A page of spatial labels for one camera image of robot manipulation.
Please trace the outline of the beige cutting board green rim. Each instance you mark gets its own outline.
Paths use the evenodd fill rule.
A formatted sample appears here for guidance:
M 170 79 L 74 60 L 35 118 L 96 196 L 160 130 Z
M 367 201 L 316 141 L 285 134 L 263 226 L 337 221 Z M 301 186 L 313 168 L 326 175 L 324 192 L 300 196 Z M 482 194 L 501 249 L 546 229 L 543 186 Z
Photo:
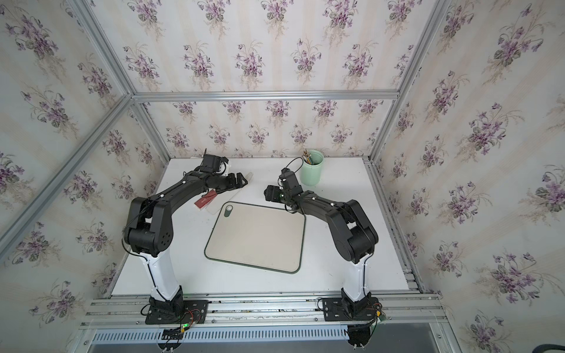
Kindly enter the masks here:
M 227 202 L 204 254 L 209 260 L 294 274 L 301 267 L 305 225 L 301 213 Z

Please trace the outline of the white cleaver knife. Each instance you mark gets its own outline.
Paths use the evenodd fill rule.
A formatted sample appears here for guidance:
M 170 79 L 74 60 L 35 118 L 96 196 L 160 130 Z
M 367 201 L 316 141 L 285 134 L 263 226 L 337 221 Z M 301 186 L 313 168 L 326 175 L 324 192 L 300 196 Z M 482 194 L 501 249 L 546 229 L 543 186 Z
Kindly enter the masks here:
M 236 189 L 234 191 L 226 191 L 223 194 L 219 194 L 217 195 L 213 201 L 211 201 L 207 207 L 205 208 L 205 210 L 210 213 L 210 215 L 216 215 L 216 213 L 218 213 L 223 205 L 226 202 L 229 202 L 237 193 L 239 193 L 240 191 L 242 191 L 244 189 L 243 188 L 239 188 Z

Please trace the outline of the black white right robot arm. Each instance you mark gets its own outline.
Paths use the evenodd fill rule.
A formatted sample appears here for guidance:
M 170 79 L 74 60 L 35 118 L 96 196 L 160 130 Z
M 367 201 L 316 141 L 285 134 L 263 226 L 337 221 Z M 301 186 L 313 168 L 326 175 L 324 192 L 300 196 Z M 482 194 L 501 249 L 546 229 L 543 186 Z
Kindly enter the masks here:
M 359 304 L 367 300 L 366 265 L 375 252 L 379 235 L 360 203 L 354 199 L 337 202 L 313 191 L 291 191 L 275 185 L 267 186 L 263 194 L 268 202 L 283 204 L 292 213 L 313 216 L 328 225 L 338 254 L 352 264 L 342 288 L 344 302 Z

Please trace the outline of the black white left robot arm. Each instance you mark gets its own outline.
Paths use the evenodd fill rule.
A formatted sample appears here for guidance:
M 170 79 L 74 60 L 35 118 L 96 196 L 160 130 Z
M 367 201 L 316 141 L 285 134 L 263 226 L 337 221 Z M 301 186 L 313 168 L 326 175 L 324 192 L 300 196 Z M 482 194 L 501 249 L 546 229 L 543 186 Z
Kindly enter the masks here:
M 122 244 L 138 257 L 152 285 L 150 307 L 174 316 L 184 311 L 182 287 L 177 281 L 169 247 L 174 239 L 173 214 L 185 203 L 210 190 L 217 194 L 238 190 L 248 184 L 241 173 L 190 171 L 171 187 L 132 200 Z

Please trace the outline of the red white flat box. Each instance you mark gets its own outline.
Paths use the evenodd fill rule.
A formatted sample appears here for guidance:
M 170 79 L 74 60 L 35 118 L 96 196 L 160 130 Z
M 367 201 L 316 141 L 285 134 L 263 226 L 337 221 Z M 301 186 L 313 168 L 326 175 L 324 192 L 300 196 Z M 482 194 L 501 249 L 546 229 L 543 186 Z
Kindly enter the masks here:
M 216 197 L 218 196 L 215 190 L 208 191 L 206 194 L 201 196 L 197 201 L 195 201 L 195 206 L 201 210 L 207 207 Z

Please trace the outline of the mint green tin cup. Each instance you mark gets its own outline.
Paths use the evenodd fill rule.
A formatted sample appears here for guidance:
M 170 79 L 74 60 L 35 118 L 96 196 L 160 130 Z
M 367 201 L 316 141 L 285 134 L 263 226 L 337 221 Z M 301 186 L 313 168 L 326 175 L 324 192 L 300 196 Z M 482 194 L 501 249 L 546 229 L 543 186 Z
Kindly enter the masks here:
M 303 166 L 300 169 L 300 181 L 303 185 L 315 186 L 320 182 L 322 176 L 322 167 L 325 156 L 317 150 L 308 150 L 311 154 L 313 165 L 307 164 L 303 160 Z

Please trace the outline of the coloured pencils bundle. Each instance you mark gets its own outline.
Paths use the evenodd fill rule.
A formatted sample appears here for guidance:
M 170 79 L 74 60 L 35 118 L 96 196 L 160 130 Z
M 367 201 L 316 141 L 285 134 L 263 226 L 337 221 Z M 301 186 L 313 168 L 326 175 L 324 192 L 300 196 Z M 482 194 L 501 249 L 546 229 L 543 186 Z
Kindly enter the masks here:
M 304 160 L 307 164 L 309 164 L 309 165 L 311 165 L 311 166 L 313 165 L 313 161 L 312 161 L 312 159 L 311 159 L 311 154 L 310 154 L 310 152 L 309 152 L 307 149 L 305 149 L 305 150 L 303 151 L 303 160 Z

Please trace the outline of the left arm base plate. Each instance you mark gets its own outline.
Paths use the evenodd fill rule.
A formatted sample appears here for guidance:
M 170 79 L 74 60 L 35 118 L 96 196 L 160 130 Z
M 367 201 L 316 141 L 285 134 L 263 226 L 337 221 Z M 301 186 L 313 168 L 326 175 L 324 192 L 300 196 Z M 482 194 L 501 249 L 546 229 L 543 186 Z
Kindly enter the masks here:
M 145 324 L 203 324 L 207 316 L 208 304 L 206 300 L 185 300 L 180 304 L 157 301 L 150 297 Z

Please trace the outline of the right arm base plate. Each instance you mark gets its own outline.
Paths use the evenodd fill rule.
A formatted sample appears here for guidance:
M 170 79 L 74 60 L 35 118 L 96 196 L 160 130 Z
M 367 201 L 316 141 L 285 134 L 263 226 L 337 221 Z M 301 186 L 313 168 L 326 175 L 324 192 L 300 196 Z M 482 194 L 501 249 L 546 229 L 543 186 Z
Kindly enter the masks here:
M 366 297 L 359 302 L 348 298 L 321 298 L 319 300 L 326 322 L 369 322 L 382 312 L 382 304 L 374 297 Z

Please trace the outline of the aluminium front rail frame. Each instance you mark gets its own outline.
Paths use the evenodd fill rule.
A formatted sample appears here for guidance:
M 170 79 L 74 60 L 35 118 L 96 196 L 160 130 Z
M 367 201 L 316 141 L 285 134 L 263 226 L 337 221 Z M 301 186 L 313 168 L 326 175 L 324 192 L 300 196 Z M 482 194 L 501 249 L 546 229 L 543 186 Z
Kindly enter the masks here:
M 167 351 L 182 344 L 282 341 L 346 341 L 364 348 L 394 325 L 430 329 L 432 342 L 451 339 L 447 313 L 436 295 L 380 293 L 354 319 L 337 294 L 197 296 L 182 320 L 170 324 L 152 313 L 144 297 L 93 301 L 82 319 L 75 349 L 103 344 L 154 344 Z

